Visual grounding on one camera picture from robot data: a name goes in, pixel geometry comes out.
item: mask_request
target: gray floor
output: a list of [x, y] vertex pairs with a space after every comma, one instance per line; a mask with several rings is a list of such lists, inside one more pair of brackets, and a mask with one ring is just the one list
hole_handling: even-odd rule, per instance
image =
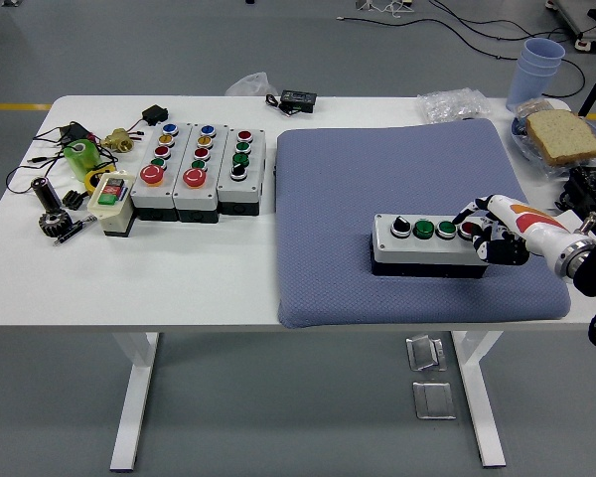
[[[446, 3], [469, 19], [513, 19], [534, 32], [563, 25], [541, 0]], [[320, 95], [415, 96], [466, 86], [506, 95], [511, 62], [470, 51], [436, 24], [389, 29], [335, 20], [355, 15], [354, 4], [25, 0], [0, 7], [0, 102], [221, 95], [258, 71], [278, 88]], [[466, 33], [425, 0], [414, 7], [417, 13], [401, 20], [443, 19], [499, 55], [521, 49], [521, 42]], [[596, 80], [596, 49], [580, 54], [564, 46], [587, 75], [588, 86], [567, 99], [577, 110]], [[563, 68], [551, 92], [579, 82], [576, 71]], [[44, 115], [0, 111], [0, 197]], [[450, 370], [421, 376], [407, 367], [407, 336], [165, 335], [135, 473], [596, 475], [596, 349], [584, 333], [506, 333], [485, 359], [508, 460], [504, 469], [486, 470], [448, 335], [437, 334], [448, 346]], [[0, 333], [0, 475], [106, 475], [129, 369], [108, 335]], [[457, 419], [418, 420], [414, 380], [451, 383]]]

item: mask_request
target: white table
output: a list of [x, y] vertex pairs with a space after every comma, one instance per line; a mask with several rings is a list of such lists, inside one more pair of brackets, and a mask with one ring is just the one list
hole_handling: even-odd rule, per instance
[[[114, 128], [129, 127], [152, 104], [168, 108], [169, 121], [175, 123], [265, 130], [267, 169], [260, 216], [221, 216], [215, 225], [136, 221], [130, 238], [109, 238], [94, 226], [53, 247], [53, 241], [38, 230], [37, 219], [44, 210], [33, 193], [6, 192], [0, 202], [0, 329], [111, 332], [133, 363], [111, 470], [133, 468], [158, 333], [166, 331], [452, 331], [483, 464], [505, 465], [479, 360], [505, 330], [586, 329], [596, 314], [596, 298], [583, 297], [570, 287], [569, 314], [552, 321], [289, 331], [277, 319], [271, 193], [276, 137], [287, 129], [420, 124], [415, 99], [319, 97], [314, 114], [286, 117], [265, 105], [262, 97], [66, 96], [54, 103], [40, 132], [77, 121], [103, 137]], [[511, 114], [501, 99], [492, 99], [492, 105], [488, 117], [500, 133], [525, 195], [533, 206], [551, 209], [561, 184], [545, 182], [520, 157], [510, 136]], [[146, 131], [145, 139], [130, 153], [118, 155], [118, 167], [132, 173], [157, 129], [145, 123], [137, 128]], [[55, 151], [36, 141], [24, 160]], [[21, 170], [11, 187], [26, 189], [38, 175]], [[49, 179], [60, 197], [69, 189], [83, 190], [63, 161]], [[86, 212], [71, 215], [76, 220]], [[200, 283], [203, 293], [193, 293]]]

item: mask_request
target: blue plastic cup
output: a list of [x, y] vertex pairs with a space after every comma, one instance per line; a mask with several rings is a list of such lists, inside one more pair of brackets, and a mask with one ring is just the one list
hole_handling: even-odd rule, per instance
[[509, 111], [514, 111], [515, 106], [518, 104], [540, 97], [549, 86], [554, 75], [556, 75], [556, 72], [551, 75], [529, 73], [517, 63], [513, 81], [510, 84], [506, 108]]
[[517, 60], [517, 63], [521, 65], [521, 68], [526, 70], [528, 73], [534, 73], [535, 75], [551, 75], [558, 71], [558, 67], [560, 66], [560, 62], [558, 65], [554, 65], [552, 67], [542, 67], [539, 65], [535, 65], [534, 63], [528, 61], [521, 53], [521, 56]]
[[560, 65], [561, 59], [565, 56], [565, 49], [546, 38], [530, 38], [525, 40], [521, 54], [537, 66], [552, 67]]

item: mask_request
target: black cylinder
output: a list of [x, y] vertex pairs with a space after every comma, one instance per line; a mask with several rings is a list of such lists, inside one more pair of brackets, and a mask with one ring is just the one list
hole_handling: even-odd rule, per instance
[[56, 194], [55, 189], [46, 177], [37, 177], [31, 181], [31, 189], [40, 199], [45, 211], [53, 212], [62, 208], [58, 194]]

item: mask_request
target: green button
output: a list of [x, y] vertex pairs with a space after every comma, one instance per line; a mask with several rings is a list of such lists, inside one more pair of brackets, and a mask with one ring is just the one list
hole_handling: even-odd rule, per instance
[[154, 164], [155, 166], [161, 167], [164, 171], [166, 170], [166, 161], [165, 159], [153, 159], [150, 161], [150, 164]]
[[231, 160], [234, 166], [241, 164], [243, 167], [247, 167], [249, 165], [249, 157], [247, 157], [247, 154], [244, 154], [242, 152], [234, 154]]
[[453, 239], [457, 234], [457, 227], [452, 222], [442, 221], [437, 224], [437, 235], [442, 239]]
[[457, 228], [452, 222], [444, 221], [440, 222], [437, 226], [439, 230], [446, 234], [455, 234], [457, 232]]
[[206, 161], [202, 161], [201, 159], [197, 159], [193, 161], [192, 166], [193, 169], [203, 169], [204, 171], [208, 170], [208, 166], [206, 165]]
[[246, 142], [239, 142], [238, 144], [236, 144], [236, 150], [239, 152], [249, 152], [249, 150], [251, 149], [251, 146], [246, 143]]
[[114, 206], [115, 202], [117, 202], [117, 196], [114, 194], [101, 194], [97, 199], [97, 203], [103, 206]]
[[413, 228], [413, 234], [422, 240], [428, 240], [433, 237], [433, 232], [435, 232], [435, 226], [433, 226], [432, 222], [425, 219], [417, 221]]

